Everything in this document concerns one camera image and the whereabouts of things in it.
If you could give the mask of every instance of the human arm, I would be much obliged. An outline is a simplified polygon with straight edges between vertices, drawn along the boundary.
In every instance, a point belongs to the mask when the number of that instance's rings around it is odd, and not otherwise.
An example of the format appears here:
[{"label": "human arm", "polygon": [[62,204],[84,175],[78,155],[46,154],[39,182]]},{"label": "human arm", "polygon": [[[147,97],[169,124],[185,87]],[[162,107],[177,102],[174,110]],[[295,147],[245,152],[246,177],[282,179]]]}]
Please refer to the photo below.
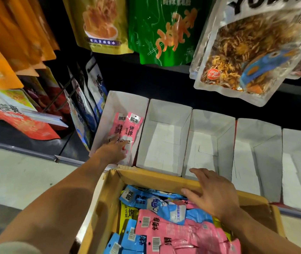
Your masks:
[{"label": "human arm", "polygon": [[125,155],[117,137],[82,166],[29,204],[0,235],[0,243],[20,241],[42,253],[69,253],[90,207],[97,182],[110,163]]},{"label": "human arm", "polygon": [[301,254],[301,248],[254,220],[240,208],[234,185],[214,171],[190,169],[201,185],[202,195],[182,189],[190,201],[217,217],[227,228],[255,253]]}]

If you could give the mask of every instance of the white bowl illustration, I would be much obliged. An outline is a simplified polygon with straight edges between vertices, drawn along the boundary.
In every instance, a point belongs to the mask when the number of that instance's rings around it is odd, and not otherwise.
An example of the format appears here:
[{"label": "white bowl illustration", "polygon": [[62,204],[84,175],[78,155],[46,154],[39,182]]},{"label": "white bowl illustration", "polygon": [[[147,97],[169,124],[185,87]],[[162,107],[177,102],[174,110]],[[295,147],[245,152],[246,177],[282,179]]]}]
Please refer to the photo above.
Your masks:
[{"label": "white bowl illustration", "polygon": [[96,38],[96,39],[102,39],[102,40],[115,40],[118,37],[118,29],[116,27],[114,27],[112,24],[110,24],[110,27],[115,29],[116,34],[110,38],[103,38],[103,37],[99,37],[96,35],[91,35],[89,32],[86,31],[85,24],[83,25],[83,29],[85,30],[85,33],[89,38]]}]

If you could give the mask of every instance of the white floor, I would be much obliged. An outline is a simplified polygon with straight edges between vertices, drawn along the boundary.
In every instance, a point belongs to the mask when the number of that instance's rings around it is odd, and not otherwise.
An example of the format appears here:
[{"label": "white floor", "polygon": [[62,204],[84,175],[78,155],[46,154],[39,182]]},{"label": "white floor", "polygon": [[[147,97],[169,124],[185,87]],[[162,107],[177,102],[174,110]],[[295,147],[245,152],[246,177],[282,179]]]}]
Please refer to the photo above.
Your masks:
[{"label": "white floor", "polygon": [[[58,164],[10,151],[0,150],[0,204],[24,209],[41,193],[59,182],[76,167]],[[102,180],[93,196],[90,211],[93,212]],[[89,222],[90,212],[86,217]],[[282,216],[287,238],[301,247],[301,219]],[[86,227],[81,228],[83,237]]]}]

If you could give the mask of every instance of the hand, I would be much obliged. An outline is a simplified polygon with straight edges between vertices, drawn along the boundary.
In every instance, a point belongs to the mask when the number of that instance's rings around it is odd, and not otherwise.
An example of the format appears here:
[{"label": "hand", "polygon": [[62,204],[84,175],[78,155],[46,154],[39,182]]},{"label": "hand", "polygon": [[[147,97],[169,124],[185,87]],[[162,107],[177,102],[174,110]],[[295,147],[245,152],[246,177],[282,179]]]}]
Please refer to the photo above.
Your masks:
[{"label": "hand", "polygon": [[119,134],[115,135],[109,143],[103,144],[95,154],[100,158],[105,165],[118,163],[126,157],[126,154],[123,154],[122,148],[129,143],[129,141],[121,141],[117,143]]},{"label": "hand", "polygon": [[240,208],[236,189],[229,180],[206,168],[191,168],[190,171],[199,180],[202,196],[185,188],[181,191],[199,208],[217,217],[221,222]]}]

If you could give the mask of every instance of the blue fish illustration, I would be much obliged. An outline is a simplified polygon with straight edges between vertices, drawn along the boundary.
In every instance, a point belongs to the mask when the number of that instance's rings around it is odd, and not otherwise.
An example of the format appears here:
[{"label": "blue fish illustration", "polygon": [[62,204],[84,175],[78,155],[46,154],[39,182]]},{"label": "blue fish illustration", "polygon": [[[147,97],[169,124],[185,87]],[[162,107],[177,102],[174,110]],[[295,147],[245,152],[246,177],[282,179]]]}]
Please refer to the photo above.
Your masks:
[{"label": "blue fish illustration", "polygon": [[262,54],[253,59],[244,69],[240,77],[240,86],[246,89],[247,85],[253,79],[262,75],[263,73],[273,70],[276,67],[284,64],[296,54],[296,50],[280,50],[267,54]]}]

